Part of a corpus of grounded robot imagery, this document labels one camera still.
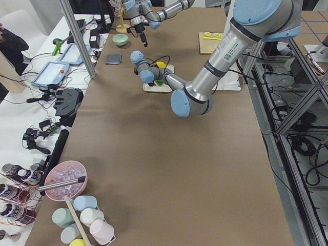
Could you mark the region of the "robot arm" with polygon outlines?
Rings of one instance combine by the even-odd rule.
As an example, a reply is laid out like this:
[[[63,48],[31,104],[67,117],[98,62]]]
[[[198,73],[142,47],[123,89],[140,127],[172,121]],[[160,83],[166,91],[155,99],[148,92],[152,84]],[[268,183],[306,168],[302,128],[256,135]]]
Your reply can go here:
[[[130,60],[143,83],[160,79],[173,90],[170,102],[177,116],[204,115],[213,107],[212,88],[249,45],[261,40],[287,40],[299,34],[302,5],[302,1],[235,1],[229,30],[189,82],[169,69],[151,66],[140,51],[133,51]]]
[[[152,29],[157,29],[161,22],[172,18],[175,14],[180,11],[187,10],[191,8],[194,4],[192,0],[182,0],[176,1],[169,6],[164,7],[157,12],[152,10],[151,1],[126,1],[124,7],[129,14],[130,24],[139,35],[141,42],[144,47],[148,46],[146,35],[144,34],[145,27],[144,21],[147,21],[147,24]]]

